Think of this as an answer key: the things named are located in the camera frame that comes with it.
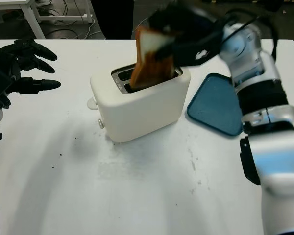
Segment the bread slice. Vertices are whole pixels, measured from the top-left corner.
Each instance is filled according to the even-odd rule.
[[[170,80],[174,76],[173,57],[156,61],[156,51],[172,43],[175,37],[139,27],[136,32],[137,63],[132,73],[132,89],[143,89]]]

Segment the white table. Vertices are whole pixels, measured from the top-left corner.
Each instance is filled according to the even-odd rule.
[[[0,41],[0,47],[12,40]],[[240,137],[189,122],[113,143],[86,107],[90,76],[106,63],[135,62],[135,41],[38,40],[58,55],[59,89],[12,94],[0,125],[1,235],[261,235],[260,187],[240,161]],[[270,50],[271,41],[263,40]],[[294,42],[281,40],[277,66],[294,105]],[[184,111],[217,57],[190,68]]]

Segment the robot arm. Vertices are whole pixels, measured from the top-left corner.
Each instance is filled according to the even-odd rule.
[[[14,44],[0,48],[0,122],[3,108],[9,108],[11,102],[8,95],[11,92],[20,94],[36,94],[42,90],[55,89],[61,83],[53,80],[33,80],[31,77],[21,77],[21,70],[38,68],[48,73],[54,69],[35,55],[49,60],[56,60],[57,56],[44,46],[31,40],[16,40]]]
[[[177,17],[180,11],[189,14],[181,23],[175,20],[185,19]],[[194,8],[169,5],[150,17],[149,26],[182,32],[173,44],[157,52],[159,59],[173,55],[176,66],[191,66],[219,55],[228,65],[248,134],[240,141],[241,161],[245,176],[262,188],[264,232],[293,234],[294,107],[288,104],[274,63],[277,34],[272,28],[270,55],[261,48],[258,28],[250,24],[255,20],[270,25],[260,17],[246,24],[233,23],[235,15],[214,20]]]

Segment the floor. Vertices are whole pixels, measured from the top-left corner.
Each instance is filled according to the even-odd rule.
[[[144,18],[148,17],[153,11],[161,6],[165,6],[170,0],[134,0],[134,26],[135,28]],[[76,5],[73,0],[66,0],[68,6],[68,15],[79,15],[79,12],[76,8]],[[76,3],[84,14],[84,0],[76,0]],[[280,10],[277,12],[269,12],[266,11],[262,4],[254,4],[251,2],[227,2],[227,3],[209,3],[202,2],[199,3],[202,8],[212,12],[214,15],[222,16],[229,9],[232,8],[245,8],[250,11],[253,11],[257,14],[269,15],[277,29],[279,31],[280,39],[293,39],[294,40],[294,3],[286,3],[284,4]],[[52,0],[52,4],[45,7],[54,9],[51,13],[55,15],[62,15],[64,11],[64,2],[63,0]],[[94,19],[96,19],[94,15],[94,11],[91,9],[91,13],[93,14]],[[68,38],[73,39],[78,35],[79,39],[84,39],[86,33],[89,29],[88,23],[83,22],[75,22],[70,26],[58,26],[61,24],[67,24],[70,22],[43,22],[41,23],[41,28],[47,39],[60,39],[60,38]],[[57,29],[71,29],[72,31],[57,31],[54,33],[50,33]],[[270,34],[266,28],[261,26],[262,37],[270,38]],[[100,31],[100,27],[95,20],[95,24],[90,29],[90,33]],[[34,37],[27,21],[24,19],[21,11],[11,11],[4,15],[4,23],[0,23],[0,39],[20,39],[20,38],[29,38]],[[90,36],[88,39],[104,39],[102,33],[96,33],[93,36]]]

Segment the toaster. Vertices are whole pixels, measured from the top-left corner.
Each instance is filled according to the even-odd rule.
[[[129,81],[135,64],[91,77],[94,97],[87,106],[99,110],[98,123],[114,142],[146,135],[179,119],[191,80],[186,68],[176,68],[173,79],[134,91]]]

